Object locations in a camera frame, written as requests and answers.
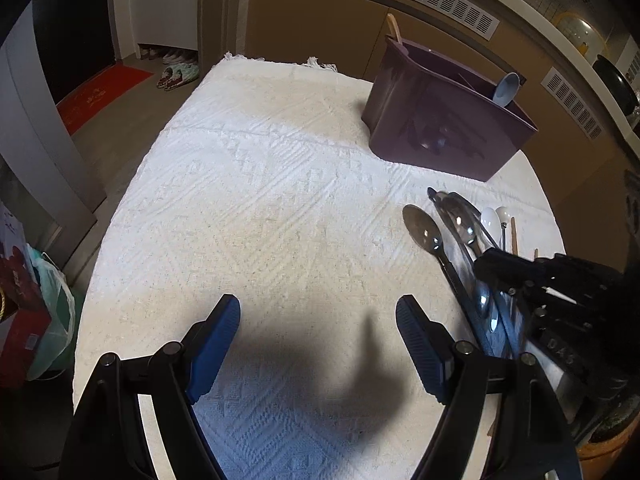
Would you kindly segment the dark spatula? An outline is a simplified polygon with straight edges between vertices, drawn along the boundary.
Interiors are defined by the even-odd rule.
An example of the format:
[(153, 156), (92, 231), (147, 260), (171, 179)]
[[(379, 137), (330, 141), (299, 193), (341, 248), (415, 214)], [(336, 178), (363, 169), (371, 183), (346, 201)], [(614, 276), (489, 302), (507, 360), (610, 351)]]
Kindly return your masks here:
[[(480, 222), (477, 220), (477, 218), (474, 217), (474, 214), (472, 214), (472, 212), (469, 210), (469, 207), (462, 204), (461, 200), (459, 200), (457, 197), (454, 197), (450, 194), (448, 195), (455, 198), (472, 216), (472, 218), (476, 223), (478, 242), (481, 243), (482, 241), (480, 240), (480, 238), (483, 235), (483, 231), (482, 231), (482, 227), (480, 226)], [(469, 293), (472, 300), (472, 304), (474, 304), (475, 310), (477, 312), (477, 315), (480, 317), (480, 324), (482, 324), (485, 337), (490, 344), (491, 353), (494, 356), (500, 356), (500, 358), (514, 358), (515, 353), (518, 351), (518, 337), (516, 336), (514, 325), (509, 318), (510, 312), (509, 312), (508, 303), (506, 302), (506, 298), (503, 297), (503, 294), (501, 292), (497, 292), (495, 289), (492, 289), (486, 283), (489, 286), (490, 291), (494, 294), (495, 304), (499, 312), (498, 328), (495, 331), (495, 333), (491, 333), (487, 328), (487, 324), (484, 318), (480, 316), (480, 309), (476, 305), (476, 296), (475, 296), (476, 276), (472, 278), (472, 276), (469, 274), (469, 271), (466, 268), (465, 260), (457, 244), (456, 244), (456, 247), (457, 247), (456, 258), (458, 259), (457, 269), (462, 273), (462, 278), (461, 278), (462, 284), (464, 285), (466, 291)]]

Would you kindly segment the dark brown spoon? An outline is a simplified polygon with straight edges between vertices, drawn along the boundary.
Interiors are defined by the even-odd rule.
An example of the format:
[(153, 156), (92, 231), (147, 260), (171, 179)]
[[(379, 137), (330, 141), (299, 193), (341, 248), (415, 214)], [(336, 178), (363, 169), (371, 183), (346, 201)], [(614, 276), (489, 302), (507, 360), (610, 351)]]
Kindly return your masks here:
[(416, 244), (438, 261), (442, 273), (445, 275), (458, 304), (460, 304), (475, 341), (484, 350), (486, 338), (482, 324), (480, 324), (480, 317), (477, 315), (474, 304), (472, 304), (472, 300), (462, 284), (458, 272), (446, 255), (442, 233), (436, 222), (423, 209), (411, 204), (402, 208), (402, 220), (404, 220), (405, 227)]

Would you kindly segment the blue plastic serving spoon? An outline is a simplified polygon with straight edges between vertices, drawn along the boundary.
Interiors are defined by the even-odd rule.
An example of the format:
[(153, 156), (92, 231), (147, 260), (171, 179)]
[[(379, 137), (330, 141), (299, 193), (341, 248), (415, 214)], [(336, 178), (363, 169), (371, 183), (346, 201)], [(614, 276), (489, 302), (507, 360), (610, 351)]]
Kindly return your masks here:
[(514, 100), (520, 88), (521, 81), (518, 73), (507, 73), (496, 85), (491, 101), (499, 106), (507, 107)]

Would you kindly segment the wooden handled utensil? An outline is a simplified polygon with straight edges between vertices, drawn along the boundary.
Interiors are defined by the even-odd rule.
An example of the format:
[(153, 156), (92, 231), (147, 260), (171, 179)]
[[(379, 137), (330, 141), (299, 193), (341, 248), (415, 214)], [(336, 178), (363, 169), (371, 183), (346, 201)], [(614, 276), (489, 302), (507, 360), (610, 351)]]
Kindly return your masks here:
[(386, 14), (386, 24), (388, 29), (390, 30), (390, 36), (393, 37), (393, 40), (395, 40), (398, 44), (402, 44), (400, 28), (393, 13)]

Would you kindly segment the white ball-handled metal spoon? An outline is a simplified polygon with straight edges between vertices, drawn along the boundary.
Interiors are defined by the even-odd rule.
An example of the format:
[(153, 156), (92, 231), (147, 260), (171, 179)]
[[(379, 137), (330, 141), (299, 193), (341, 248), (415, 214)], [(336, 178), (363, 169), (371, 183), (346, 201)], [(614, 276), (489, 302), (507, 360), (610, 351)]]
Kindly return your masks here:
[(500, 206), (496, 209), (496, 214), (500, 222), (501, 229), (501, 249), (506, 250), (506, 228), (511, 220), (511, 214), (506, 206)]

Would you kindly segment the shiny steel spoon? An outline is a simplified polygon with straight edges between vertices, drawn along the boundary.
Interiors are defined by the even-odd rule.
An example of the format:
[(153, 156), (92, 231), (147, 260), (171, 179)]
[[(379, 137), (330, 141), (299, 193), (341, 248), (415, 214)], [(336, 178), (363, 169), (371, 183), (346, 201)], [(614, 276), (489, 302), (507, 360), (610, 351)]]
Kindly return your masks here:
[[(478, 242), (476, 223), (472, 216), (457, 200), (449, 195), (442, 199), (442, 203), (447, 214), (454, 222), (458, 237), (465, 246), (465, 255), (479, 257), (482, 251)], [(499, 312), (495, 304), (494, 294), (490, 291), (489, 286), (478, 278), (475, 280), (475, 296), (476, 305), (480, 309), (480, 316), (484, 318), (488, 330), (491, 333), (495, 333), (499, 324)]]

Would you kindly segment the green plastic bag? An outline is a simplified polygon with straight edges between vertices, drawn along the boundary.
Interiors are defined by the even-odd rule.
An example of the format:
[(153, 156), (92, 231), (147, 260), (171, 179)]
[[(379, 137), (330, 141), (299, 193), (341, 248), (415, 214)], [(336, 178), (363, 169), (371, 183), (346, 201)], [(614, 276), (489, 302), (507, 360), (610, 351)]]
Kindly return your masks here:
[(76, 328), (76, 299), (64, 273), (43, 252), (29, 247), (32, 268), (37, 272), (42, 299), (50, 314), (50, 324), (40, 338), (28, 380), (44, 374), (70, 348)]

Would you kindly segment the white textured table cloth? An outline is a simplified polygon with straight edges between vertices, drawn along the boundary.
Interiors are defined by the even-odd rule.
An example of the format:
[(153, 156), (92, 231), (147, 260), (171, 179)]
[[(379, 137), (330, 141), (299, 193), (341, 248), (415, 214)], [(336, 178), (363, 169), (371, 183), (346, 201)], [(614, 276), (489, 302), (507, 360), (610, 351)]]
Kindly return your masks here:
[(103, 237), (74, 389), (105, 352), (148, 356), (221, 296), (239, 331), (195, 414), (231, 479), (407, 479), (442, 408), (395, 322), (416, 297), (468, 336), (437, 261), (401, 211), (427, 189), (506, 206), (524, 257), (564, 244), (525, 155), (487, 182), (384, 162), (361, 111), (371, 86), (314, 63), (219, 62), (163, 128)]

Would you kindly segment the red snack bag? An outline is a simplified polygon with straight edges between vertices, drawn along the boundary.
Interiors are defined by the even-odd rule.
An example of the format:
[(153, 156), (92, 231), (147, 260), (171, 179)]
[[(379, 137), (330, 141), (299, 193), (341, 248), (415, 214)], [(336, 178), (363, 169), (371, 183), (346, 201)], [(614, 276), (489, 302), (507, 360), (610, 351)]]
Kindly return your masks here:
[(23, 385), (51, 323), (23, 226), (1, 204), (1, 387)]

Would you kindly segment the purple plastic utensil bin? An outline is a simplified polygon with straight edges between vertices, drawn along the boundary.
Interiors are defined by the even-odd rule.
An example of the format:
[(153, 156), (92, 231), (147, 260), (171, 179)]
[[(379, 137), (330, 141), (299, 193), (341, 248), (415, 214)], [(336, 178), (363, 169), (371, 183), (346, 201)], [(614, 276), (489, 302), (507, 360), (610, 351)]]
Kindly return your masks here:
[(385, 42), (361, 115), (379, 158), (486, 182), (538, 131), (468, 66), (410, 40)]

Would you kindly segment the black frying pan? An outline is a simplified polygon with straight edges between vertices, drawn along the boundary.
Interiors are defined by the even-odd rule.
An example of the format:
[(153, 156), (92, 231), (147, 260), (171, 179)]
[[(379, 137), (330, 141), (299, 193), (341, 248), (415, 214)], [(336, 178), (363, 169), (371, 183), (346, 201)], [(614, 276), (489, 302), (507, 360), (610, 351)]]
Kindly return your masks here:
[(604, 55), (598, 54), (592, 64), (605, 87), (611, 92), (615, 102), (625, 116), (629, 116), (639, 106), (639, 101), (627, 79)]

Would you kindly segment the red door mat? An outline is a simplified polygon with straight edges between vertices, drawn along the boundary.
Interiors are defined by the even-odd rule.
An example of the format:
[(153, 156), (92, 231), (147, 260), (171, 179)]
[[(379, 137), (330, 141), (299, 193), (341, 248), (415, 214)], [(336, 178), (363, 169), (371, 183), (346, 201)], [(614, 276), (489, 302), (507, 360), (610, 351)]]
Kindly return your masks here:
[(151, 76), (146, 70), (116, 63), (81, 84), (56, 106), (67, 133), (72, 136), (104, 107)]

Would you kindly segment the pair of slippers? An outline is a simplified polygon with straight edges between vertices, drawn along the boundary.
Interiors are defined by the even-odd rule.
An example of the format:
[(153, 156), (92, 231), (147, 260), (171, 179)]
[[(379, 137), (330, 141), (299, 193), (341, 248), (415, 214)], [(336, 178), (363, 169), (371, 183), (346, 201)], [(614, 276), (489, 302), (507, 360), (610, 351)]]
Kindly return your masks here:
[(197, 62), (182, 62), (167, 65), (157, 81), (157, 88), (170, 91), (190, 84), (200, 76), (200, 66)]

